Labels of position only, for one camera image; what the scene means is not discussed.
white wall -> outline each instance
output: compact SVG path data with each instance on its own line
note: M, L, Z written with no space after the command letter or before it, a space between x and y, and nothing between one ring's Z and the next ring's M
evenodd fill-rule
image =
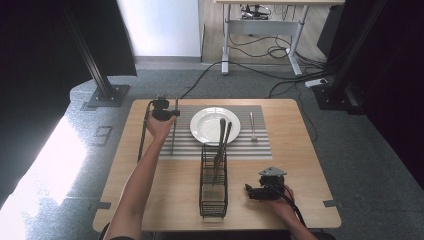
M198 0L117 1L134 56L201 56Z

wooden desk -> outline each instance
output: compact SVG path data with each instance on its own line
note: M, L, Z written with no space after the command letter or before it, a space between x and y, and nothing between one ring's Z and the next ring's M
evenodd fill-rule
M224 4L224 47L222 52L222 74L228 74L229 61L229 34L258 34L258 35L291 35L293 40L290 48L286 49L293 71L302 75L296 59L296 48L305 24L309 5L343 5L345 0L215 0L215 3ZM271 21L271 20L231 20L231 4L260 4L260 5L303 5L303 11L298 21Z
M111 207L97 211L93 222L97 231L111 220L124 184L136 166L147 103L148 100L136 100L132 105L101 198L102 202L110 202ZM268 206L250 200L244 189L245 183L259 187L258 173L270 166L288 172L286 183L294 189L296 204L309 228L340 226L336 207L324 206L323 201L332 200L332 196L294 100L182 99L179 105L261 105L273 159L228 161L229 204L223 219L203 219L199 214L200 154L199 160L160 160L143 230L284 229ZM146 146L150 141L147 133Z

gray placemat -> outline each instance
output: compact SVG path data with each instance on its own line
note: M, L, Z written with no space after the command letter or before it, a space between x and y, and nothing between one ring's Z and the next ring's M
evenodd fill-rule
M227 144L228 160L270 160L272 159L268 133L260 105L249 106L179 106L181 116L178 117L175 131L174 152L171 156L172 131L166 139L165 145L160 152L159 159L166 160L200 160L202 143L193 137L190 131L190 122L193 116L202 109L208 107L223 107L233 112L240 120L240 133L234 141ZM257 142L252 142L252 127L250 124L250 112L255 117L255 134Z

wire basket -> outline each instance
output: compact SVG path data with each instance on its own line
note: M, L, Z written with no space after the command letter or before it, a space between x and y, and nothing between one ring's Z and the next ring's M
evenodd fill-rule
M199 208L200 216L225 217L228 206L227 153L224 149L222 160L215 166L217 146L202 146L200 171Z

person's right arm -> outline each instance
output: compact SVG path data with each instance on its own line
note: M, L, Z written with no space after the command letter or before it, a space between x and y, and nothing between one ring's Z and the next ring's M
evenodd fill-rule
M285 194L287 197L293 197L293 190L288 186ZM286 200L280 198L274 201L266 201L274 210L274 212L280 217L281 221L286 226L287 230L297 240L317 240L317 238L299 221L293 208Z

